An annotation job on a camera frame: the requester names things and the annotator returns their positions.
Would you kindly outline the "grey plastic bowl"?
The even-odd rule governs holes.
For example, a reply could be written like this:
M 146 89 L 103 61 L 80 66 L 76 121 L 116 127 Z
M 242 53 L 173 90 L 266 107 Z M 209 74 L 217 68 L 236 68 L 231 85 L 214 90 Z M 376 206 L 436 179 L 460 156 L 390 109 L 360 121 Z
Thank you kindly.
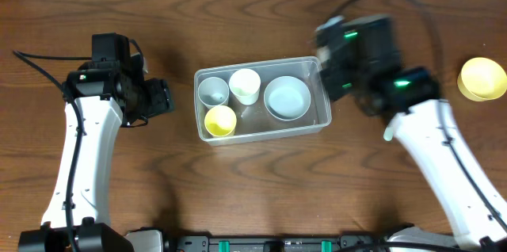
M 311 92 L 299 78 L 280 76 L 266 86 L 263 100 L 272 116 L 282 121 L 293 121 L 309 110 Z

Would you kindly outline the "grey plastic cup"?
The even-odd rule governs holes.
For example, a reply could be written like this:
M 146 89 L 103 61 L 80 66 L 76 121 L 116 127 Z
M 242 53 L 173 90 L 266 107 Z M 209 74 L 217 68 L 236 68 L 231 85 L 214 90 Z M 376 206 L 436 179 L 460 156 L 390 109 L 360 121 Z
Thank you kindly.
M 201 103 L 211 109 L 218 105 L 228 105 L 230 89 L 228 84 L 221 78 L 206 78 L 197 90 Z

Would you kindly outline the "white plastic cup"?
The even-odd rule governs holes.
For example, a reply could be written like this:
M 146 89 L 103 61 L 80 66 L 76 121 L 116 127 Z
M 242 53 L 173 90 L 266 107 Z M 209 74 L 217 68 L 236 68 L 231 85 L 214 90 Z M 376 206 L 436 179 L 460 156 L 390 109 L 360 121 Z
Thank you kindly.
M 260 93 L 261 78 L 254 70 L 241 69 L 232 74 L 228 85 L 241 104 L 253 105 Z

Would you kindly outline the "yellow plastic cup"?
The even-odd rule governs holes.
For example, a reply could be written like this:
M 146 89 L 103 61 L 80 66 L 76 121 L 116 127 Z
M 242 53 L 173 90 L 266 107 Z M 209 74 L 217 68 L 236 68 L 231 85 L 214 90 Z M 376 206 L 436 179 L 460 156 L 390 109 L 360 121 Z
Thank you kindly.
M 204 126 L 212 137 L 232 136 L 237 125 L 237 117 L 233 109 L 225 105 L 211 108 L 205 115 Z

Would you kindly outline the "yellow plastic bowl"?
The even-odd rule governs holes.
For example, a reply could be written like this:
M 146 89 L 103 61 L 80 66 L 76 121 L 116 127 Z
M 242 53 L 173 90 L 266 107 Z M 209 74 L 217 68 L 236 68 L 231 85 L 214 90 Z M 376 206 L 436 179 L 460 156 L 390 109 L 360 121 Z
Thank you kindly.
M 492 59 L 472 58 L 462 66 L 457 86 L 472 101 L 498 99 L 506 93 L 506 72 Z

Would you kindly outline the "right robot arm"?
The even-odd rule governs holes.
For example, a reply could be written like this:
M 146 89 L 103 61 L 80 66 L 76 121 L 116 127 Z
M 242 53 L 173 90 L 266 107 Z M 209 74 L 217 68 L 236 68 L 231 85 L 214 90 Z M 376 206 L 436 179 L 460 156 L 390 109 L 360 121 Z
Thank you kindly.
M 346 22 L 336 16 L 315 30 L 331 101 L 351 95 L 367 116 L 386 124 L 416 162 L 440 202 L 456 246 L 506 249 L 506 202 L 460 133 L 436 78 L 424 67 L 405 68 L 386 15 Z

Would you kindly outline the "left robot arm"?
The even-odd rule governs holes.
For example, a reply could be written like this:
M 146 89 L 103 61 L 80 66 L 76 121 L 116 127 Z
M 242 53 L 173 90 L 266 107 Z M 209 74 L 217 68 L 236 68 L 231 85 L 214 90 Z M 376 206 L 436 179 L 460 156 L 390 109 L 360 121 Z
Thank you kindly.
M 170 113 L 166 80 L 145 79 L 138 44 L 111 32 L 92 36 L 92 54 L 57 82 L 66 103 L 66 135 L 54 192 L 40 228 L 23 231 L 20 251 L 168 251 L 162 230 L 114 231 L 109 217 L 112 153 L 121 128 Z

